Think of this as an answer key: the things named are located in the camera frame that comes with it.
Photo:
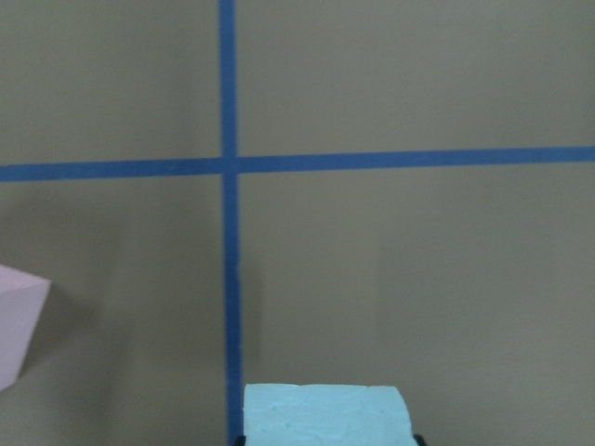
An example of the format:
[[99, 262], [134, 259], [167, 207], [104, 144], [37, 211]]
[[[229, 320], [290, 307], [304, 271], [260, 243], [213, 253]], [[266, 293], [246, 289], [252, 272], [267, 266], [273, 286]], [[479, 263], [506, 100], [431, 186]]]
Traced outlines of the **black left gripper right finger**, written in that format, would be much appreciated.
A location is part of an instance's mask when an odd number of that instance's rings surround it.
[[421, 435], [415, 434], [413, 438], [415, 439], [418, 446], [426, 446], [426, 441]]

